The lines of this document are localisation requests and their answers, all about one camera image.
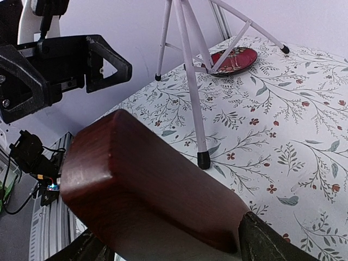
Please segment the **black rubber cap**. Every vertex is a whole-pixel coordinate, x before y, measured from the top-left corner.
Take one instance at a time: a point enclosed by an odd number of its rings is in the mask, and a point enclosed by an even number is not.
[[[283,53],[288,54],[290,53],[289,47],[284,45],[283,49],[281,49]]]
[[[197,153],[198,167],[202,170],[210,169],[210,155],[208,151]]]
[[[160,76],[155,75],[155,76],[154,76],[154,79],[155,79],[156,81],[160,82],[161,79],[162,79],[162,75],[160,75]]]

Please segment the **floral pattern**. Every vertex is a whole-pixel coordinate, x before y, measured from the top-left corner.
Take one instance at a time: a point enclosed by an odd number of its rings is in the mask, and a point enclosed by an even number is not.
[[[212,159],[207,174],[286,241],[319,260],[348,260],[348,60],[297,45],[285,55],[255,37],[239,46],[258,53],[247,71],[226,78],[197,73]],[[183,66],[106,114],[119,108],[196,163]]]

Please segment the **wire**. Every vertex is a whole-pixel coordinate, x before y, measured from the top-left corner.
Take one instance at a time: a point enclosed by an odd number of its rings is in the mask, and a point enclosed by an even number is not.
[[[52,151],[52,152],[58,152],[58,153],[65,153],[66,149],[65,148],[59,148],[57,150],[51,149],[51,148],[47,148],[45,146],[43,146],[44,149],[48,150],[48,151]]]
[[[2,206],[5,210],[5,212],[9,215],[16,215],[18,214],[25,206],[26,204],[28,204],[29,200],[31,199],[31,197],[38,191],[38,189],[40,188],[40,186],[36,186],[36,188],[34,189],[34,191],[30,194],[30,196],[25,200],[25,202],[23,203],[23,205],[21,205],[21,207],[17,210],[17,211],[14,211],[14,212],[10,212],[6,209],[6,205],[5,205],[5,202],[4,202],[4,198],[5,198],[5,185],[6,185],[6,180],[7,180],[7,176],[9,174],[9,171],[10,171],[10,164],[11,164],[11,155],[9,155],[9,162],[8,162],[8,165],[7,165],[7,169],[6,169],[6,174],[5,174],[5,179],[4,179],[4,182],[3,182],[3,185],[2,185],[2,197],[0,198],[0,201],[2,203]]]

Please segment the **white tripod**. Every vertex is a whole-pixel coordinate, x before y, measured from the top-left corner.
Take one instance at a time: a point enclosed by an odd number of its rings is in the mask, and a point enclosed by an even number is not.
[[[217,73],[221,64],[226,60],[228,55],[231,53],[233,48],[236,46],[238,41],[242,38],[242,36],[245,34],[245,32],[248,30],[250,26],[253,27],[255,30],[259,31],[260,33],[262,33],[264,36],[266,36],[269,40],[271,40],[274,44],[276,44],[284,53],[289,53],[289,48],[287,46],[283,45],[281,42],[275,39],[272,35],[270,35],[267,31],[265,31],[261,26],[251,21],[248,17],[243,15],[241,12],[237,11],[236,9],[234,9],[233,7],[231,7],[230,5],[226,4],[225,2],[221,0],[209,0],[209,1],[211,1],[212,3],[215,3],[216,5],[225,9],[229,13],[243,20],[245,22],[245,25],[243,26],[242,30],[235,37],[235,39],[232,41],[231,45],[224,52],[221,58],[214,64],[210,56],[207,43],[204,39],[204,36],[202,34],[202,31],[200,29],[196,16],[189,3],[189,0],[166,0],[163,30],[162,30],[160,52],[159,52],[159,59],[158,59],[158,67],[157,67],[157,73],[155,76],[155,79],[157,81],[161,80],[161,70],[162,70],[165,47],[171,47],[173,49],[183,52],[185,69],[186,69],[187,79],[189,84],[190,99],[192,104],[192,113],[194,116],[197,144],[198,144],[198,154],[197,154],[198,166],[204,170],[210,168],[210,156],[207,150],[206,135],[204,132],[203,118],[202,118],[200,98],[198,93],[195,72],[204,72],[208,74]],[[176,11],[177,22],[179,26],[180,35],[181,35],[181,41],[182,41],[182,50],[166,42],[172,4],[174,4],[174,9]],[[194,37],[196,41],[198,42],[198,49],[203,59],[192,56],[187,24],[192,26],[192,31],[194,32]],[[206,68],[194,66],[192,59],[195,59],[205,64]]]

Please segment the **wall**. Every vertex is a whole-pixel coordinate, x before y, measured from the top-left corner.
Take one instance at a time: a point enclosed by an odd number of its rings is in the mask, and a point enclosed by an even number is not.
[[[66,93],[60,103],[13,123],[7,133],[7,142],[17,139],[19,129],[27,129],[37,134],[44,144],[50,145],[67,131],[76,133],[81,130],[152,82],[157,67],[164,4],[164,0],[70,1],[67,13],[60,19],[61,34],[103,35],[111,47],[133,65],[133,78],[128,83],[93,94],[87,94],[85,89]],[[191,0],[191,4],[208,45],[214,46],[222,41],[208,1]],[[171,17],[169,41],[181,46],[175,13]],[[193,50],[198,53],[196,45]],[[163,71],[167,72],[182,62],[182,55],[169,49]]]
[[[269,33],[292,44],[318,48],[348,57],[348,1],[336,0],[225,0]],[[233,34],[243,25],[226,14]],[[259,35],[249,29],[248,35]]]

